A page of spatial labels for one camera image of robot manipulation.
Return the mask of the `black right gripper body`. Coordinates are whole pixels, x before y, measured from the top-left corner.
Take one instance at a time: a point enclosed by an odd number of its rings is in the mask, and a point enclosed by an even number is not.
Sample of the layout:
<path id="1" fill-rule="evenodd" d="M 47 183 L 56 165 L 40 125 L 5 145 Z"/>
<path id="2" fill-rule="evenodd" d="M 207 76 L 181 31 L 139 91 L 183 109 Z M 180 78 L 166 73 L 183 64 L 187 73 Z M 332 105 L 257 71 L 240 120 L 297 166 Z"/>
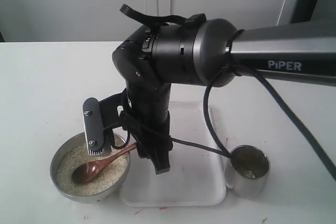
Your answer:
<path id="1" fill-rule="evenodd" d="M 138 154 L 141 158 L 151 160 L 168 160 L 172 150 L 172 141 L 168 139 L 170 133 L 169 99 L 171 84 L 165 83 L 156 89 L 148 89 L 126 82 L 123 92 L 99 101 L 102 121 L 105 125 L 116 125 L 112 120 L 112 111 L 121 105 L 124 114 L 123 123 L 128 122 L 126 129 L 131 131 L 139 142 Z"/>

